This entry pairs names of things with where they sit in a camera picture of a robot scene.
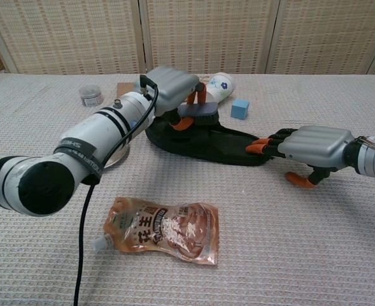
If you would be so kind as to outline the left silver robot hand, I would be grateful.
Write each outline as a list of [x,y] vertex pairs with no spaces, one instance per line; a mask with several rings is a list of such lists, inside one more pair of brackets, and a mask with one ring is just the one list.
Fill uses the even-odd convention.
[[170,66],[158,66],[145,75],[155,84],[158,93],[154,116],[164,119],[174,130],[184,131],[193,125],[193,115],[180,115],[181,104],[203,105],[207,102],[207,88],[197,75]]

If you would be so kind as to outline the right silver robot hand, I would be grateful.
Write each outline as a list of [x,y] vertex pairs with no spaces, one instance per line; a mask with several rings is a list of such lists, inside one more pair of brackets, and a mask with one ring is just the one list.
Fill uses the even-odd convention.
[[296,186],[313,188],[332,172],[348,167],[345,152],[354,140],[347,129],[302,126],[280,129],[267,138],[255,140],[245,152],[285,158],[312,167],[313,171],[307,177],[288,172],[285,178]]

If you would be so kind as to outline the grey cleaning brush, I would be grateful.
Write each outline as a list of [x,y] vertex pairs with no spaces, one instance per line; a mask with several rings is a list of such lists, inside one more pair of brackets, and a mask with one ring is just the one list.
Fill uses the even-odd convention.
[[209,126],[219,121],[218,103],[184,104],[178,107],[180,117],[192,117],[198,126]]

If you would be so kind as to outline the black rubber slipper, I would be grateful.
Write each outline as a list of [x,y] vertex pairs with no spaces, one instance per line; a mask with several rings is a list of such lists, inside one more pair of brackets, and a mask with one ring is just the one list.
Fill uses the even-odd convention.
[[229,129],[219,122],[212,125],[192,124],[186,130],[175,130],[165,119],[157,117],[145,131],[158,148],[179,156],[235,166],[261,166],[271,158],[248,154],[245,148],[257,136]]

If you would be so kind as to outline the floral paper cup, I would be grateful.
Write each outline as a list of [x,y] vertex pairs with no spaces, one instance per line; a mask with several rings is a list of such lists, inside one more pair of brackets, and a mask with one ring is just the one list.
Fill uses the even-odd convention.
[[228,73],[215,73],[206,84],[206,102],[220,103],[228,98],[236,88],[236,81]]

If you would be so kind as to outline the brown paper bag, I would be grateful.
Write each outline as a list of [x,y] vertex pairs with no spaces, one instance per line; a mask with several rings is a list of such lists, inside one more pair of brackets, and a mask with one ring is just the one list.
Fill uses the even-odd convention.
[[[209,81],[209,75],[200,76],[200,81],[207,83]],[[117,83],[117,98],[124,94],[133,91],[134,82],[119,82]]]

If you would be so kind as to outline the woven folding screen panel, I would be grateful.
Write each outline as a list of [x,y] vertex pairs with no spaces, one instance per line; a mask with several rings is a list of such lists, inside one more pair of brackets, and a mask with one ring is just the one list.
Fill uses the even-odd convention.
[[138,0],[0,0],[0,59],[10,73],[142,73]]
[[266,73],[364,75],[375,58],[375,0],[279,0]]
[[281,0],[138,0],[145,65],[267,73]]

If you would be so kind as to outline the light blue cube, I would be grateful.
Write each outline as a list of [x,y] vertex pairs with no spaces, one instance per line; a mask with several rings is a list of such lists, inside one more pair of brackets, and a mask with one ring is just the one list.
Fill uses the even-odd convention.
[[249,101],[245,99],[235,99],[231,106],[230,116],[235,119],[245,120],[248,115]]

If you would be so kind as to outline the small clear lidded jar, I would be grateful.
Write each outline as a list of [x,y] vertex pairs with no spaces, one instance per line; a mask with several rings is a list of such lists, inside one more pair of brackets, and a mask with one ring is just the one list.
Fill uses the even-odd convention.
[[93,107],[100,105],[104,98],[98,85],[85,85],[79,89],[79,95],[83,106]]

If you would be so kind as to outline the grey waffle tablecloth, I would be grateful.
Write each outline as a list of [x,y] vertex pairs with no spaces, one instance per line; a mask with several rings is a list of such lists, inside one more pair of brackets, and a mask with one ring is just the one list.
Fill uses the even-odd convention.
[[[138,75],[0,74],[0,154],[46,156],[62,133],[111,104]],[[220,104],[228,128],[266,137],[316,124],[375,136],[375,75],[235,75]],[[103,105],[83,107],[78,89],[97,84]],[[230,117],[234,98],[250,102]],[[141,133],[105,171],[84,230],[79,306],[375,306],[375,178],[343,169],[314,189],[293,186],[300,163],[273,159],[235,167],[168,154]],[[59,213],[39,218],[0,208],[0,306],[73,306],[78,228],[88,186]],[[217,266],[161,252],[96,252],[116,196],[218,207]]]

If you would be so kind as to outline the round steel plate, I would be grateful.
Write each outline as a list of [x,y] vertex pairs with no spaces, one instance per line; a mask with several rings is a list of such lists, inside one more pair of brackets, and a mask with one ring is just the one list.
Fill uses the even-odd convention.
[[110,166],[113,166],[114,164],[116,164],[117,162],[121,161],[125,156],[126,154],[128,153],[129,151],[129,144],[127,145],[124,145],[122,148],[120,149],[117,149],[111,156],[110,158],[107,160],[106,164],[105,164],[105,168],[108,168]]

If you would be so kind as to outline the orange liquid spout pouch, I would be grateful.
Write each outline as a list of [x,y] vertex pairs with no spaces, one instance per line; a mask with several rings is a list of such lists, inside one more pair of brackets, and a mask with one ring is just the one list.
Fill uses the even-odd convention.
[[160,251],[190,263],[217,265],[218,209],[208,203],[161,205],[118,197],[92,246],[96,251]]

